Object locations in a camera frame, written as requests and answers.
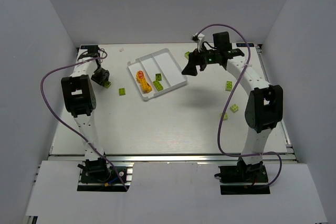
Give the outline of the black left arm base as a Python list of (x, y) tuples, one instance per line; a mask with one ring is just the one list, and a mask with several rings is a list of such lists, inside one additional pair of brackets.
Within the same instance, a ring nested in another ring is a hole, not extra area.
[(116, 166), (117, 172), (103, 160), (82, 162), (77, 165), (80, 169), (77, 191), (86, 192), (126, 192), (132, 179), (132, 167)]

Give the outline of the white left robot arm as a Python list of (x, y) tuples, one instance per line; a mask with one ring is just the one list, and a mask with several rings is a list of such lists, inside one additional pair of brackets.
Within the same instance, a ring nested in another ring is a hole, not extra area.
[(95, 161), (104, 154), (98, 140), (95, 126), (94, 110), (97, 107), (92, 83), (104, 88), (110, 86), (110, 72), (101, 65), (104, 49), (97, 45), (81, 47), (82, 53), (77, 57), (77, 65), (70, 76), (61, 79), (62, 94), (66, 110), (73, 116), (79, 133), (85, 137), (85, 159)]

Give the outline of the green 2x2 lego upturned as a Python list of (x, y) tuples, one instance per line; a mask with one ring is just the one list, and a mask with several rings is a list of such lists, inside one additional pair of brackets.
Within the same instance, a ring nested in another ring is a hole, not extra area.
[(161, 80), (162, 80), (162, 75), (161, 75), (160, 73), (156, 73), (156, 74), (155, 74), (155, 79), (156, 79), (157, 81), (161, 81)]

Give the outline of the yellow sloped printed lego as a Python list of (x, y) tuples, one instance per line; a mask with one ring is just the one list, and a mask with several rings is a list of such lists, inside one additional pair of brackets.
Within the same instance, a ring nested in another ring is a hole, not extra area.
[(149, 93), (149, 92), (151, 92), (153, 89), (152, 89), (152, 87), (151, 86), (148, 86), (148, 87), (146, 87), (143, 91), (144, 91), (144, 93)]

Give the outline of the yellow 2x4 lego brick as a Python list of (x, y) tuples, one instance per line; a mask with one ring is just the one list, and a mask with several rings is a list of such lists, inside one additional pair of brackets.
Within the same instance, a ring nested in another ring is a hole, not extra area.
[(142, 91), (146, 88), (146, 87), (148, 87), (148, 86), (150, 86), (148, 83), (147, 83), (147, 80), (146, 79), (143, 79), (141, 82), (139, 82), (140, 83), (140, 85), (141, 85), (141, 89), (142, 89)]

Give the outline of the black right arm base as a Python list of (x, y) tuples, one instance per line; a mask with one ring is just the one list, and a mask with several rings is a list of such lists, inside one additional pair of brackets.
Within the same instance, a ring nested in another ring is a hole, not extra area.
[(220, 182), (221, 195), (269, 195), (268, 175), (264, 165), (261, 169), (245, 172), (242, 167), (219, 166), (214, 175)]

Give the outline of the green 2x4 lego brick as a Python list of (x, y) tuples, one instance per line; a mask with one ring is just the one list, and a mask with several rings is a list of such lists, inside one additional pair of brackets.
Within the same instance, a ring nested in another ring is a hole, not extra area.
[(160, 92), (164, 89), (162, 84), (158, 80), (153, 81), (153, 85), (155, 86), (157, 92)]

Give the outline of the yellow round butterfly lego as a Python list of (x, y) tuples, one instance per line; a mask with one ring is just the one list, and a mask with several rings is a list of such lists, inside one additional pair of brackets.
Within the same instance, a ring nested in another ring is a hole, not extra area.
[(139, 82), (141, 82), (143, 79), (145, 79), (145, 76), (144, 76), (144, 72), (143, 71), (138, 71), (137, 73), (136, 73), (136, 77), (137, 77), (137, 80), (139, 81)]

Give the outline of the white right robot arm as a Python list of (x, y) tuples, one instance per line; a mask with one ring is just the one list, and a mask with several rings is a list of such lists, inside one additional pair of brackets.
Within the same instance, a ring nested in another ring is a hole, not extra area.
[(257, 168), (263, 160), (261, 154), (268, 136), (282, 120), (283, 89), (279, 85), (271, 85), (248, 64), (244, 53), (232, 47), (228, 32), (213, 34), (213, 39), (214, 48), (206, 49), (203, 34), (192, 36), (197, 48), (189, 53), (182, 74), (196, 76), (207, 65), (219, 64), (236, 78), (248, 95), (245, 120), (249, 129), (241, 160), (249, 169)]

